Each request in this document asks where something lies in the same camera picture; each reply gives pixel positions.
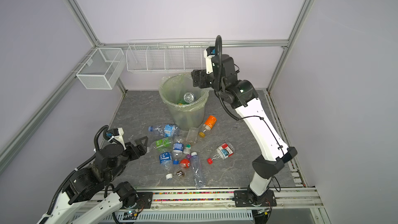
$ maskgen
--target water bottle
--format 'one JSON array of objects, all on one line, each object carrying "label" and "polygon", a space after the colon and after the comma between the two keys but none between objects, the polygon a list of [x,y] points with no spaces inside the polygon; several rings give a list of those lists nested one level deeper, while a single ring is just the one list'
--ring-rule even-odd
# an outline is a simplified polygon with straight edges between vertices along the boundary
[{"label": "water bottle", "polygon": [[177,181],[182,181],[185,178],[187,178],[187,173],[188,173],[187,169],[191,165],[190,159],[191,159],[191,155],[188,154],[184,159],[181,160],[181,162],[179,163],[179,166],[174,165],[175,161],[173,161],[173,167],[174,167],[173,177]]},{"label": "water bottle", "polygon": [[189,129],[187,138],[185,139],[186,144],[194,144],[196,143],[196,138],[198,137],[199,128],[191,127]]},{"label": "water bottle", "polygon": [[157,124],[148,127],[148,131],[165,138],[178,136],[180,134],[180,128],[175,124]]},{"label": "water bottle", "polygon": [[176,162],[175,164],[180,163],[180,160],[184,156],[183,149],[184,149],[184,144],[182,143],[182,138],[174,137],[174,144],[172,150],[173,163],[174,162]]},{"label": "water bottle", "polygon": [[227,157],[231,157],[235,149],[230,142],[225,142],[216,149],[216,152],[217,153],[212,158],[207,160],[209,164],[212,164],[215,159],[224,160]]},{"label": "water bottle", "polygon": [[206,186],[205,175],[202,172],[200,159],[196,152],[191,153],[191,167],[193,170],[193,181],[196,189],[201,189]]},{"label": "water bottle", "polygon": [[204,138],[210,132],[210,130],[213,128],[216,121],[217,121],[216,117],[210,115],[207,118],[206,122],[200,128],[199,137]]},{"label": "water bottle", "polygon": [[187,154],[187,156],[181,160],[180,167],[182,169],[188,169],[191,165],[191,155]]},{"label": "water bottle", "polygon": [[159,140],[156,140],[153,142],[151,145],[148,146],[147,152],[151,152],[153,150],[157,150],[160,153],[170,151],[171,149],[171,140],[170,138],[162,138]]},{"label": "water bottle", "polygon": [[172,174],[172,154],[170,152],[164,152],[159,156],[160,166],[162,166],[166,172],[166,179],[171,180]]}]

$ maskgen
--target green bottle label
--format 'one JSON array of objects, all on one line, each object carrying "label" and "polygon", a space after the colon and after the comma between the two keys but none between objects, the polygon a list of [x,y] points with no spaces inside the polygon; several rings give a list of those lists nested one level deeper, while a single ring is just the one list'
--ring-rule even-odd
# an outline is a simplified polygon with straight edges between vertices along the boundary
[{"label": "green bottle label", "polygon": [[168,147],[168,146],[170,146],[170,140],[169,140],[169,138],[162,138],[162,139],[157,140],[157,141],[156,141],[156,148],[159,148],[159,147],[161,147],[161,146],[163,146],[163,147]]}]

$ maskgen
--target white wire shelf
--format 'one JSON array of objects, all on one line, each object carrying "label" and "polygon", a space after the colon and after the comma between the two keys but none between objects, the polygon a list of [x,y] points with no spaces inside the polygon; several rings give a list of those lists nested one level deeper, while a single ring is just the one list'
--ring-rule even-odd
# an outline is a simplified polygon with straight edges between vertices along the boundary
[{"label": "white wire shelf", "polygon": [[214,45],[214,39],[166,40],[167,42],[128,41],[127,70],[130,72],[185,72],[206,68],[203,50]]}]

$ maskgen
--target blue bottle label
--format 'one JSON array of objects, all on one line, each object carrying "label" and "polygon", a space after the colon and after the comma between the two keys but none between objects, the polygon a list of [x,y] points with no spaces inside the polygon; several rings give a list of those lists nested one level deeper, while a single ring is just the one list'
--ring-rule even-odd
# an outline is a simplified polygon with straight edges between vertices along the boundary
[{"label": "blue bottle label", "polygon": [[172,154],[170,152],[165,152],[160,154],[159,156],[159,161],[160,163],[166,161],[166,160],[171,160],[172,159]]},{"label": "blue bottle label", "polygon": [[181,151],[184,149],[184,145],[182,143],[174,143],[173,150],[175,152]]},{"label": "blue bottle label", "polygon": [[167,124],[164,127],[164,136],[165,137],[170,137],[173,135],[173,130],[174,130],[174,125],[173,124]]}]

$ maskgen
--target orange bottle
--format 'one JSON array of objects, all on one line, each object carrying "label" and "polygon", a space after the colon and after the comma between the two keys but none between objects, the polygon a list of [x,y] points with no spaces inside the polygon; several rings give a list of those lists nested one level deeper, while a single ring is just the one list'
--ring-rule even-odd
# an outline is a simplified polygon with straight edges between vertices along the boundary
[{"label": "orange bottle", "polygon": [[207,118],[206,122],[200,128],[199,137],[204,138],[206,136],[206,134],[213,128],[213,126],[216,123],[216,121],[217,121],[216,117],[210,115]]}]

